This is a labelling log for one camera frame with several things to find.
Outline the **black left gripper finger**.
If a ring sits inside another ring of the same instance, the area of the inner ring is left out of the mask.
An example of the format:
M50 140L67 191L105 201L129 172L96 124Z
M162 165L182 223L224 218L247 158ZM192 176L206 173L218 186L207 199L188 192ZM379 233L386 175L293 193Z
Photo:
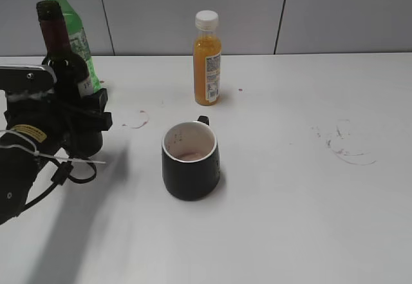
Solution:
M75 103L61 102L62 110L68 114L69 120L77 133L108 131L113 125L110 112L105 112L108 102L106 88L87 95Z

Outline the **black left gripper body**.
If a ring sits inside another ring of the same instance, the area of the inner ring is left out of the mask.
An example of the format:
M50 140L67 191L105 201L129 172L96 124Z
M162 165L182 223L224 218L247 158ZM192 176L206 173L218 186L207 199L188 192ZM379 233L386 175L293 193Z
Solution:
M42 100L9 102L6 99L5 119L5 129L22 133L35 143L41 153L55 156L60 149L64 149L67 155L70 154L70 131L55 90ZM3 145L9 144L32 148L23 139L3 133ZM50 159L32 156L21 149L13 148L3 149L3 160Z

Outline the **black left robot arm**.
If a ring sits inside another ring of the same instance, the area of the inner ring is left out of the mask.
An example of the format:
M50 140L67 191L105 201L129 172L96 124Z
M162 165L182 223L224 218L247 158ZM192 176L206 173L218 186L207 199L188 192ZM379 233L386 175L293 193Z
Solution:
M75 103L48 95L41 100L8 102L1 135L1 223L40 202L66 180L86 184L97 176L91 156L110 129L105 88ZM56 165L51 186L31 202L28 193L47 163Z

